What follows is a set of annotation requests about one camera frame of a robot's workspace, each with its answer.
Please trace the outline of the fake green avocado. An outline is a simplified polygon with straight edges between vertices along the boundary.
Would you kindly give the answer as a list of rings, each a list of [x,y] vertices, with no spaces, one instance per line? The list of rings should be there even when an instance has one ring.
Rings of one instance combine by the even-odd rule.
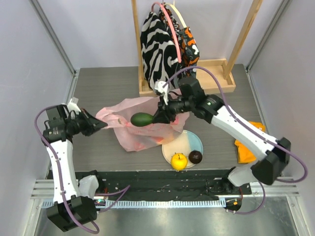
[[[153,118],[154,118],[153,115],[150,115],[148,113],[135,113],[130,118],[130,122],[132,125],[136,127],[144,127],[152,124]]]

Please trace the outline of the pink plastic bag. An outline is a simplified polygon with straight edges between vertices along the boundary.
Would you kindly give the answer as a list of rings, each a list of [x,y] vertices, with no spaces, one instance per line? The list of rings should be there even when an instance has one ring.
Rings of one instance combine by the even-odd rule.
[[[189,113],[176,115],[170,124],[150,124],[137,127],[131,124],[131,117],[138,112],[154,115],[158,108],[158,97],[126,98],[119,104],[104,107],[96,118],[107,123],[106,128],[113,128],[120,145],[126,151],[141,151],[166,144],[176,139],[183,132]]]

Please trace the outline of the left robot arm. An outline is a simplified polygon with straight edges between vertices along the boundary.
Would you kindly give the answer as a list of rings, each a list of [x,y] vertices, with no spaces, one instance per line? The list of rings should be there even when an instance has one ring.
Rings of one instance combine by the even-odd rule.
[[[96,170],[76,178],[72,157],[73,136],[79,133],[91,136],[107,124],[73,101],[45,111],[48,119],[41,135],[51,160],[54,181],[53,206],[47,209],[47,217],[60,230],[67,232],[96,220],[94,196],[100,196],[105,190],[105,184]]]

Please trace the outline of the fake mangosteen green leaves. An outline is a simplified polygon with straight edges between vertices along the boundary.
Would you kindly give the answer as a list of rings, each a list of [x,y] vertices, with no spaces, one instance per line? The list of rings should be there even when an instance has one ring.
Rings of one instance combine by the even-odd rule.
[[[193,150],[189,153],[189,161],[193,164],[199,164],[203,159],[203,155],[200,151]]]

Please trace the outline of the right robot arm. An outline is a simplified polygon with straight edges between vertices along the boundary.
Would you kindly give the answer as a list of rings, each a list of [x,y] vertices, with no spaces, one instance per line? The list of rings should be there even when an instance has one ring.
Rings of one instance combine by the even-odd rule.
[[[179,84],[181,95],[172,99],[165,81],[155,83],[154,91],[160,96],[154,123],[171,123],[176,115],[192,112],[240,141],[256,157],[256,161],[243,167],[232,168],[222,188],[227,194],[234,194],[240,186],[250,181],[260,181],[266,185],[274,183],[289,163],[291,142],[283,137],[272,137],[240,117],[223,100],[214,95],[206,95],[199,81],[186,77]]]

